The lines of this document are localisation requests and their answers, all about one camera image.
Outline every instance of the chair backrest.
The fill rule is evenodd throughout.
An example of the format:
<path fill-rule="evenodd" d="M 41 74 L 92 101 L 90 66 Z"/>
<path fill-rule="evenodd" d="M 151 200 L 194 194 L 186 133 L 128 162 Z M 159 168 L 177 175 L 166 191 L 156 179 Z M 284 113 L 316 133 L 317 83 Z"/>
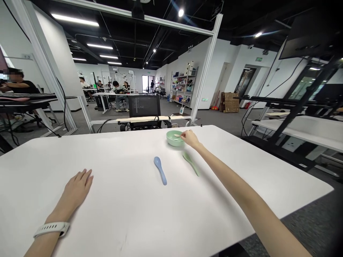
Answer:
<path fill-rule="evenodd" d="M 128 96 L 128 99 L 130 118 L 145 116 L 161 116 L 159 96 Z"/>

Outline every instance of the plastic spoon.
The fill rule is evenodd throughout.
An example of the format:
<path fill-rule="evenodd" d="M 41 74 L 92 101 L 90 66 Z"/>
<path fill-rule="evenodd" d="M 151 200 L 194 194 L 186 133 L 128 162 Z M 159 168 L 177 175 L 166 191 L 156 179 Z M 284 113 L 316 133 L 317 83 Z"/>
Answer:
<path fill-rule="evenodd" d="M 191 160 L 191 158 L 189 157 L 188 153 L 183 152 L 182 155 L 183 155 L 183 157 L 185 158 L 185 160 L 188 161 L 189 164 L 193 167 L 193 169 L 194 169 L 196 175 L 197 175 L 198 177 L 200 177 L 200 176 L 199 176 L 198 168 L 195 166 L 194 162 Z"/>
<path fill-rule="evenodd" d="M 159 169 L 159 171 L 161 173 L 163 185 L 167 185 L 167 179 L 165 178 L 160 158 L 156 156 L 154 158 L 154 163 L 155 163 L 156 167 Z"/>

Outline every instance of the green spoon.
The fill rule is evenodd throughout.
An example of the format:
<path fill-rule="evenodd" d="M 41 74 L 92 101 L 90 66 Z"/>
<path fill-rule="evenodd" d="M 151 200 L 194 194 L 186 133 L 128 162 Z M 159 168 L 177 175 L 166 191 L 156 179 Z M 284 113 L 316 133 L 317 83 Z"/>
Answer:
<path fill-rule="evenodd" d="M 198 171 L 198 168 L 195 166 L 195 164 L 194 164 L 194 162 L 190 159 L 190 157 L 189 157 L 189 155 L 188 155 L 188 153 L 186 153 L 186 152 L 183 152 L 183 157 L 185 158 L 185 160 L 186 161 L 188 161 L 189 162 L 189 164 L 193 167 L 193 169 L 194 169 L 194 171 L 195 171 L 195 173 L 196 173 L 196 175 L 199 177 L 199 171 Z"/>

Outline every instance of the green bowl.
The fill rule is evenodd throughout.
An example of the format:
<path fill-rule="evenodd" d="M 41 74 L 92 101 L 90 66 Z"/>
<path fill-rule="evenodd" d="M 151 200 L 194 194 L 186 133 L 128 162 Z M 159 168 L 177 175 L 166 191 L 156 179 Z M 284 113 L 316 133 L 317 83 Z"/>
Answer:
<path fill-rule="evenodd" d="M 181 135 L 182 132 L 178 131 L 178 130 L 170 130 L 170 131 L 168 131 L 167 132 L 167 142 L 168 142 L 168 144 L 170 144 L 172 146 L 184 146 L 185 145 L 185 141 L 183 141 L 181 137 L 174 136 L 174 134 Z"/>

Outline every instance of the keyboard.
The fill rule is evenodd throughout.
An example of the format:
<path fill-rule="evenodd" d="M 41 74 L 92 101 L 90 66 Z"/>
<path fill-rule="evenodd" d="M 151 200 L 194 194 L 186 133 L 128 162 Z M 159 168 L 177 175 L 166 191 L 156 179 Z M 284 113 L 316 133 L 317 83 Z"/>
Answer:
<path fill-rule="evenodd" d="M 4 93 L 0 94 L 0 101 L 28 101 L 28 100 L 44 100 L 56 98 L 55 94 L 12 94 Z"/>

